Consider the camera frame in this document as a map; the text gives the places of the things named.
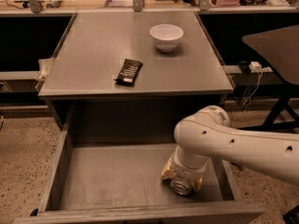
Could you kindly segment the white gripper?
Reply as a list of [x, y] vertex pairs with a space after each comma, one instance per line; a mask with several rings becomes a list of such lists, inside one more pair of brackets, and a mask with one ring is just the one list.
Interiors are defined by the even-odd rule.
[[195, 169], [189, 168], [181, 164], [179, 161], [173, 161], [170, 157], [166, 162], [161, 179], [184, 179], [188, 180], [192, 185], [192, 190], [198, 193], [203, 184], [203, 177], [206, 172], [206, 163]]

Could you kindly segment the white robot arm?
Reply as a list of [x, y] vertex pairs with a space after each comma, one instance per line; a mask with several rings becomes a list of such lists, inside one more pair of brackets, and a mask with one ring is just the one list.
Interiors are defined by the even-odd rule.
[[197, 192], [210, 158], [239, 164], [294, 186], [299, 185], [299, 135], [238, 130], [228, 114], [209, 105], [175, 127], [177, 147], [162, 170], [179, 195]]

